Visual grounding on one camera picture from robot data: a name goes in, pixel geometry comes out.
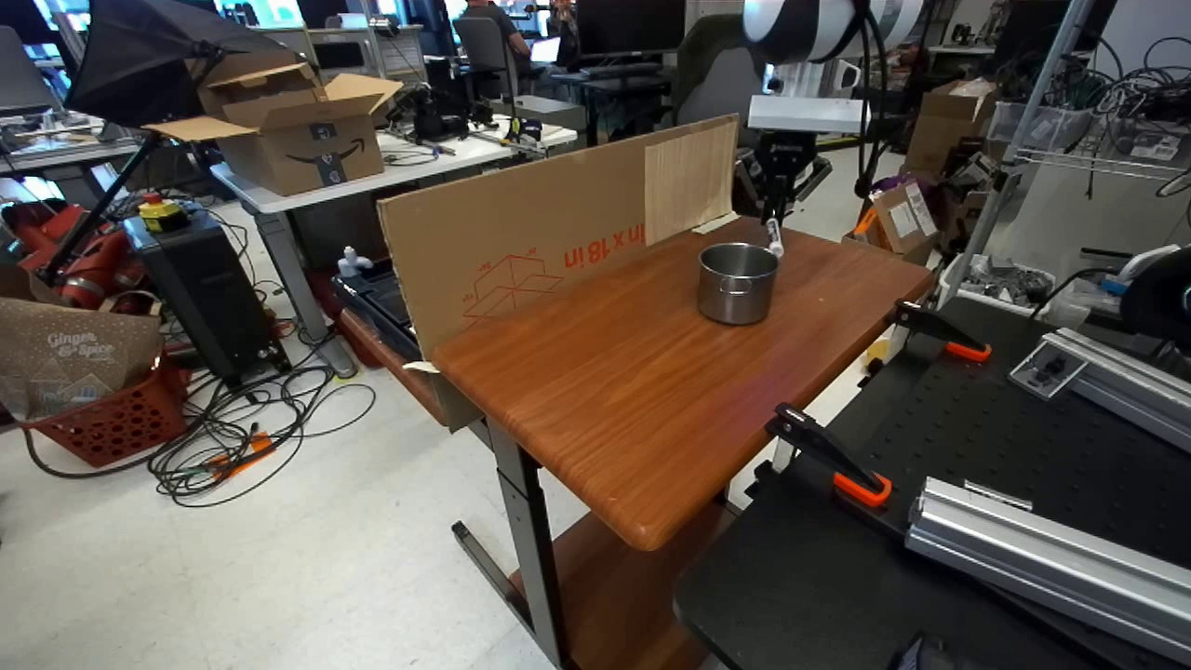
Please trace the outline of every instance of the box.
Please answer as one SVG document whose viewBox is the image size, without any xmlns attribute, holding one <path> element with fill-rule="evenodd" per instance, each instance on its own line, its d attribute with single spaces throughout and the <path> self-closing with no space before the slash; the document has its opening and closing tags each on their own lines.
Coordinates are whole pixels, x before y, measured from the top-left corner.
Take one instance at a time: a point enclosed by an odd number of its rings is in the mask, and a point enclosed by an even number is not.
<svg viewBox="0 0 1191 670">
<path fill-rule="evenodd" d="M 419 354 L 650 241 L 736 221 L 734 150 L 736 124 L 712 121 L 380 200 Z"/>
<path fill-rule="evenodd" d="M 848 240 L 928 263 L 939 226 L 917 184 L 882 190 Z"/>
<path fill-rule="evenodd" d="M 959 139 L 981 135 L 995 114 L 999 86 L 985 78 L 965 78 L 939 86 L 924 97 L 917 135 L 908 140 L 906 174 L 944 179 L 944 160 L 959 145 Z"/>
<path fill-rule="evenodd" d="M 375 109 L 403 82 L 336 75 L 329 86 L 303 65 L 208 82 L 208 114 L 156 124 L 180 140 L 219 140 L 236 174 L 274 192 L 303 192 L 383 173 Z"/>
</svg>

